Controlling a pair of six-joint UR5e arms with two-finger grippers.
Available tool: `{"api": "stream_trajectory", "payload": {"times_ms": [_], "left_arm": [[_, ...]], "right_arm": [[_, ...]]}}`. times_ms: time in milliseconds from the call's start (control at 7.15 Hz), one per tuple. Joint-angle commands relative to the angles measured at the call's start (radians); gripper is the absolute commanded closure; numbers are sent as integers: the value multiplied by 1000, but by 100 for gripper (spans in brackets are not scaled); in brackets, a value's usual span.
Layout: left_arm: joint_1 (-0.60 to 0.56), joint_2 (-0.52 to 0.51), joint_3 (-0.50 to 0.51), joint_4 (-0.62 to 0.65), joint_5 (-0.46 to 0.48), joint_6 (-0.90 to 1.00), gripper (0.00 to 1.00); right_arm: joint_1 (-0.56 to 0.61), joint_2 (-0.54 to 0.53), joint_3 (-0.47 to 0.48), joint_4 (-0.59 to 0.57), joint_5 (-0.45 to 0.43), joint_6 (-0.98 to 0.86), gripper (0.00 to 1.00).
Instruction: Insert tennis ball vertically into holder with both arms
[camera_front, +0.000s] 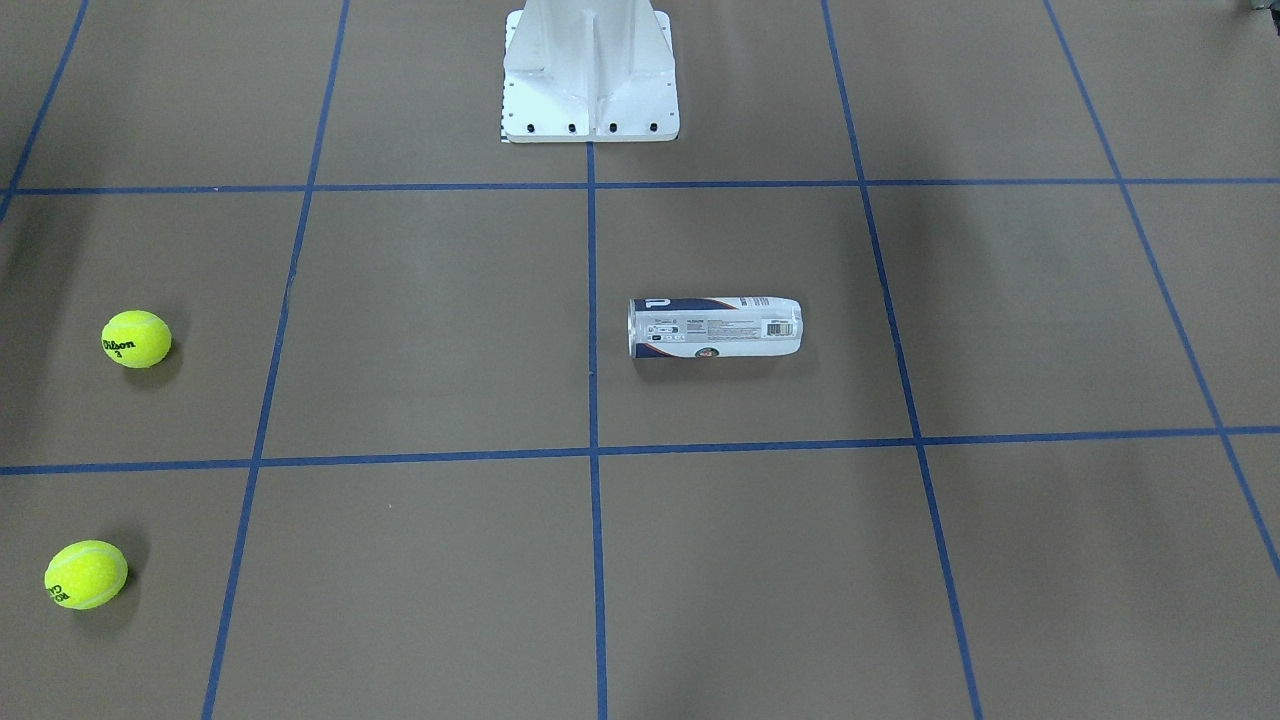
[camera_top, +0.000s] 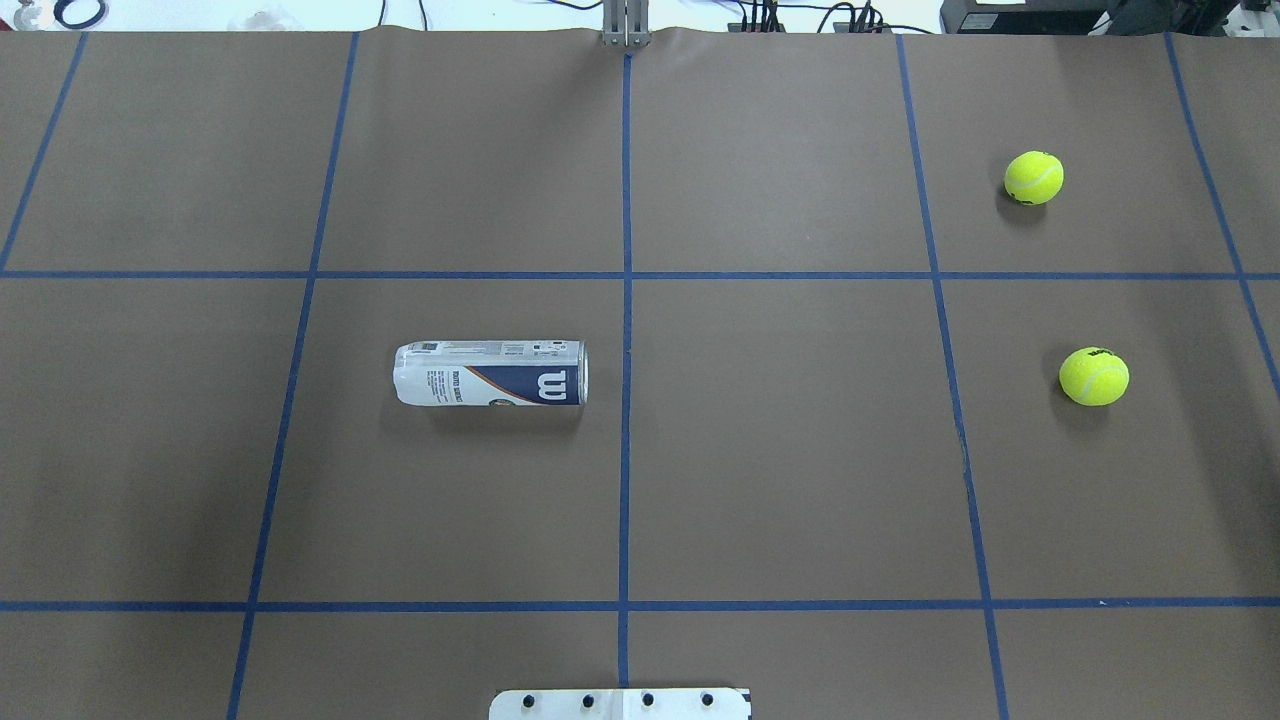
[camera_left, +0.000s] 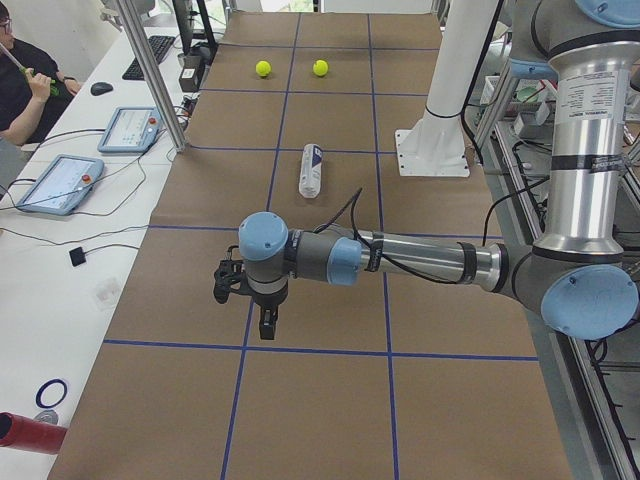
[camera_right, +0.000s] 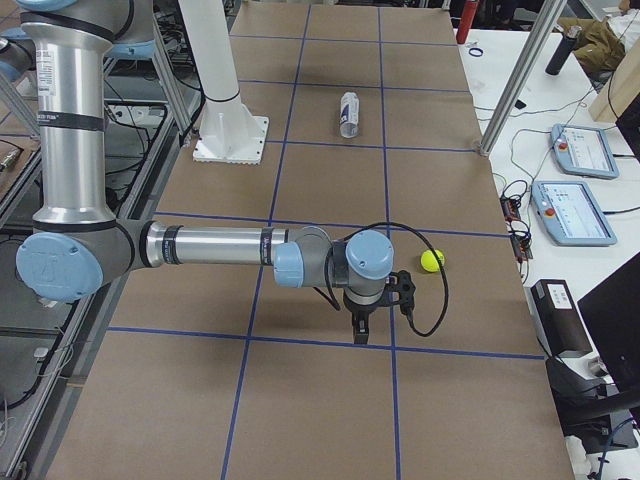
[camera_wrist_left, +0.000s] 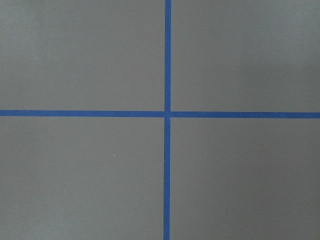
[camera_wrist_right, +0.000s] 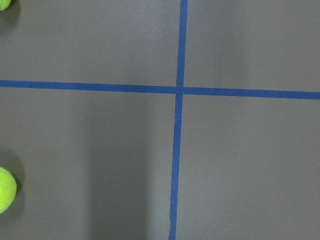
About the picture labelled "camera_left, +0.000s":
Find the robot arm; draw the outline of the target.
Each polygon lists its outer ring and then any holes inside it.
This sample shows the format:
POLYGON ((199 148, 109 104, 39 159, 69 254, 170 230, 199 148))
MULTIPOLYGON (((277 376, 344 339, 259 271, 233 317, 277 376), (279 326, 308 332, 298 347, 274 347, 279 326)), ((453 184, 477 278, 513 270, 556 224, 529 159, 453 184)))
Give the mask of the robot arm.
POLYGON ((275 336, 292 278, 351 285, 361 271, 400 271, 440 284, 476 284, 517 300, 565 335, 596 340, 624 327, 639 293, 613 239, 624 110, 639 57, 635 1, 518 1, 513 67, 558 76, 545 229, 529 247, 477 247, 383 232, 345 232, 333 224, 291 230, 274 213, 247 217, 232 283, 260 308, 262 338, 275 336))

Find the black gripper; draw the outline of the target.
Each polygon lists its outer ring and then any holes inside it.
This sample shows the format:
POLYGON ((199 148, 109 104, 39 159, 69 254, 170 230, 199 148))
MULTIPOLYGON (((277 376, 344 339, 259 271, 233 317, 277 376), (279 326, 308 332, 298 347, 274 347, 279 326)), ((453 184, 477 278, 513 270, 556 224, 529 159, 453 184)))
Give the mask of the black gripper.
POLYGON ((259 336, 261 340, 274 340, 278 321, 278 307, 288 296, 288 285, 271 293, 253 291, 253 299, 260 306, 259 336))

